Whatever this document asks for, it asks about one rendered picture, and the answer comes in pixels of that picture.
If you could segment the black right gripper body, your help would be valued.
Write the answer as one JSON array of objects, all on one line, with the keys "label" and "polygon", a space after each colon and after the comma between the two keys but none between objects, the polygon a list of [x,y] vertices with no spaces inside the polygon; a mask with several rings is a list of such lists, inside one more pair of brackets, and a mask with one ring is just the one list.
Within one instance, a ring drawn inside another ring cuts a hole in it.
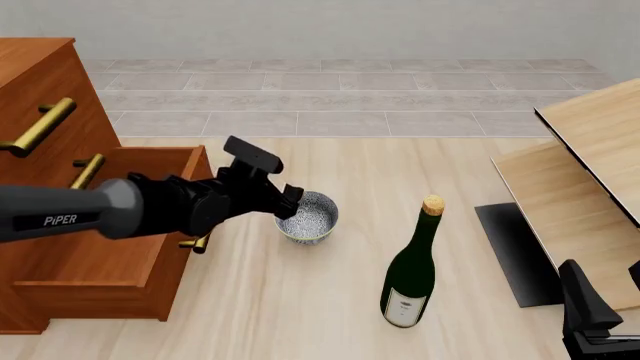
[{"label": "black right gripper body", "polygon": [[563,344],[570,360],[640,360],[640,335],[611,335],[610,330],[622,322],[597,329],[574,329],[563,325]]}]

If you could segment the pale wooden wine rack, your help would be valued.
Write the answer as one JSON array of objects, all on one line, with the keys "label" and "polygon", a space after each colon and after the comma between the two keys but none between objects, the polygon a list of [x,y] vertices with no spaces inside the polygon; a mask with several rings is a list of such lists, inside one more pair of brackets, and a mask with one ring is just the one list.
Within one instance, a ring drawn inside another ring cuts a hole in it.
[{"label": "pale wooden wine rack", "polygon": [[512,200],[476,208],[516,302],[560,304],[575,260],[612,308],[640,308],[640,78],[535,114],[553,140],[492,158]]}]

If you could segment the black patterned bowl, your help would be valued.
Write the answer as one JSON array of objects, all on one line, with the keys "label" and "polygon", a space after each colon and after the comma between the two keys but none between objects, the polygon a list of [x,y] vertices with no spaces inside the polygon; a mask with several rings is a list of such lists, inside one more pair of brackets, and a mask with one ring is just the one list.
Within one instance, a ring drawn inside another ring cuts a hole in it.
[{"label": "black patterned bowl", "polygon": [[275,218],[278,230],[291,242],[299,245],[317,245],[336,227],[339,209],[325,194],[305,191],[296,214],[286,220]]}]

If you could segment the wooden cabinet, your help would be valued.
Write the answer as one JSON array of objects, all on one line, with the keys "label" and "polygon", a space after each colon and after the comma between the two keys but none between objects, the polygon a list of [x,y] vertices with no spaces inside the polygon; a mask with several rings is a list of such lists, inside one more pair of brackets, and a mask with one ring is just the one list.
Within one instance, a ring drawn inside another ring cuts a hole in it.
[{"label": "wooden cabinet", "polygon": [[6,83],[1,79],[2,77],[12,71],[29,68],[33,63],[66,46],[75,50],[73,40],[70,38],[0,38],[0,86]]}]

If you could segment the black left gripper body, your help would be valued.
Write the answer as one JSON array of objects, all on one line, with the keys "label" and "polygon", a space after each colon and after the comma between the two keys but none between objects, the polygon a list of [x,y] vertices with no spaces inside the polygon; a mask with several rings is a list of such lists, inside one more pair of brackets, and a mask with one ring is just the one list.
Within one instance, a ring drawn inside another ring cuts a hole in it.
[{"label": "black left gripper body", "polygon": [[284,198],[268,179],[268,173],[255,167],[242,164],[221,167],[216,180],[223,185],[224,194],[230,200],[228,218],[249,212],[273,214],[278,201]]}]

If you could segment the dark green wine bottle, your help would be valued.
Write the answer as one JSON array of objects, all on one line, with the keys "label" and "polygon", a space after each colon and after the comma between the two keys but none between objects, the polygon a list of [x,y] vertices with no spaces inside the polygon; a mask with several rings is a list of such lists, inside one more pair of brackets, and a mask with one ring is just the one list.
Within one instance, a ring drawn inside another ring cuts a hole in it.
[{"label": "dark green wine bottle", "polygon": [[416,326],[424,314],[435,287],[432,245],[444,209],[441,197],[425,197],[410,242],[396,254],[387,269],[380,310],[393,326]]}]

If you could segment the wooden cabinet drawer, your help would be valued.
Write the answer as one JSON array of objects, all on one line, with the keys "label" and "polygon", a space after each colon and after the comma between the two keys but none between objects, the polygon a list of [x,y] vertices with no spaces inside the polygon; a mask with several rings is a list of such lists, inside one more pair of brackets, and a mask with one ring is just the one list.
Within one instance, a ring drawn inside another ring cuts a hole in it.
[{"label": "wooden cabinet drawer", "polygon": [[29,68],[1,78],[0,141],[16,140],[42,116],[38,107],[71,98],[77,107],[42,142],[116,137],[75,50],[62,47]]},{"label": "wooden cabinet drawer", "polygon": [[[89,188],[143,173],[212,177],[204,146],[121,147]],[[180,233],[112,241],[95,231],[0,244],[0,334],[38,334],[50,319],[166,321],[190,251]]]},{"label": "wooden cabinet drawer", "polygon": [[42,143],[26,158],[9,152],[0,142],[0,185],[68,188],[79,170],[73,161],[85,160],[120,146],[118,137],[87,137]]}]

